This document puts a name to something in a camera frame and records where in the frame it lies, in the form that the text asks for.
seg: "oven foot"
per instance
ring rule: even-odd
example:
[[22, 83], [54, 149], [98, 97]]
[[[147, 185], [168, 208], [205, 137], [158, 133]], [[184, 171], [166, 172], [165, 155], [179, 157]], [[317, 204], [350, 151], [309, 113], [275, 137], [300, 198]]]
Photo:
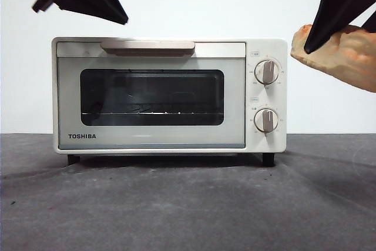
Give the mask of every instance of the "oven foot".
[[274, 167], [274, 153], [263, 153], [263, 166]]
[[80, 162], [80, 156], [68, 154], [68, 166]]

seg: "glass window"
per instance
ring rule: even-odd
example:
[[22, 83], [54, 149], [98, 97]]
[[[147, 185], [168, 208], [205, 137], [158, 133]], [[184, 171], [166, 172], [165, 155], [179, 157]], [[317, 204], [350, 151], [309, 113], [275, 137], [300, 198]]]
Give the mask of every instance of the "glass window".
[[85, 69], [81, 121], [88, 126], [220, 125], [220, 70]]

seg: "control knob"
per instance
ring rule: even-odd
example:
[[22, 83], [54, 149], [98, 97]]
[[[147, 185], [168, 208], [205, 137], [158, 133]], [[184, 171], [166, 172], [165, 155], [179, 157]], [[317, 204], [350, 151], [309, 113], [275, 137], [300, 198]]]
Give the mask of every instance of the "control knob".
[[278, 116], [271, 109], [262, 109], [254, 116], [254, 124], [259, 131], [269, 133], [276, 129]]
[[278, 78], [278, 66], [273, 60], [263, 60], [257, 64], [254, 75], [263, 85], [269, 85]]

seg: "white wall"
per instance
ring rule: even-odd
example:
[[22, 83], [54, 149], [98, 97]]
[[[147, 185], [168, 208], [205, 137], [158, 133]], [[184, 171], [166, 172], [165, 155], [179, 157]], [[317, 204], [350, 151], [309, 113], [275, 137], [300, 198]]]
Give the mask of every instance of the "white wall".
[[[320, 0], [120, 0], [130, 17], [125, 26], [56, 6], [36, 14], [34, 1], [1, 0], [3, 133], [52, 132], [55, 36], [277, 37], [291, 42], [300, 26], [312, 23]], [[288, 132], [374, 133], [375, 113], [375, 94], [290, 58]]]

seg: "oven door handle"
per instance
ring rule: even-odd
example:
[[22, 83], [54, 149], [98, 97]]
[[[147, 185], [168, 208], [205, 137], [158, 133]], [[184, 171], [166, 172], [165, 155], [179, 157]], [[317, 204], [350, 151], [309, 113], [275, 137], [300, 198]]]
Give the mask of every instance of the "oven door handle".
[[183, 57], [194, 54], [195, 43], [190, 41], [121, 41], [105, 39], [100, 47], [117, 56]]

